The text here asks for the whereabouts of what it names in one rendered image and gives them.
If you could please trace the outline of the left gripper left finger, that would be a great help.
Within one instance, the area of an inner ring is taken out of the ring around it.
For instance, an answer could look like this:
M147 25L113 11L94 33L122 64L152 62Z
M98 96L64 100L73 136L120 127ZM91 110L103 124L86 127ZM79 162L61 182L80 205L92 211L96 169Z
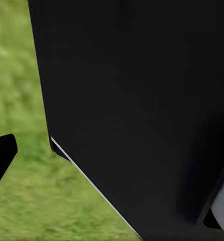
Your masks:
M18 152L14 134L0 137L0 180Z

